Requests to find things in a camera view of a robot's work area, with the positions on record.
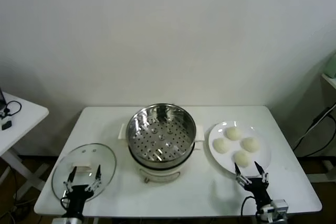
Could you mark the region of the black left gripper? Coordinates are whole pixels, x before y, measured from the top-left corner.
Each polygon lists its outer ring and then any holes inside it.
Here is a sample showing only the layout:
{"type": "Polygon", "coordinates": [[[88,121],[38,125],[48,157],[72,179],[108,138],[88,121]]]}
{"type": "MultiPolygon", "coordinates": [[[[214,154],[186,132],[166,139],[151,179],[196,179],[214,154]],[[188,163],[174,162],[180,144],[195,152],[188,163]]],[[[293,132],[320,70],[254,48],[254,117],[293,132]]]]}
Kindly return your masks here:
{"type": "Polygon", "coordinates": [[[95,179],[90,185],[72,186],[76,171],[77,167],[75,166],[67,181],[63,182],[66,192],[65,198],[69,200],[64,218],[84,218],[82,212],[86,200],[91,198],[101,185],[101,165],[98,166],[95,179]]]}

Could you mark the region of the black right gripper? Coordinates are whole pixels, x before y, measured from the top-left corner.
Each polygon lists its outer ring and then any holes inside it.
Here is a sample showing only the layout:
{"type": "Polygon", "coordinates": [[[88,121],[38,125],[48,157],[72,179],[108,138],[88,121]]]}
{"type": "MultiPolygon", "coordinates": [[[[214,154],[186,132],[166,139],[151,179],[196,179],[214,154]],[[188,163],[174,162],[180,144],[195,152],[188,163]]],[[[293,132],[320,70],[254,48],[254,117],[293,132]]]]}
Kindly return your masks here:
{"type": "Polygon", "coordinates": [[[245,188],[246,191],[253,194],[257,208],[262,208],[263,206],[271,203],[271,198],[267,193],[267,188],[269,186],[268,173],[266,173],[262,166],[256,161],[254,161],[254,163],[261,177],[248,179],[241,174],[238,165],[234,163],[236,181],[242,186],[242,188],[245,188]]]}

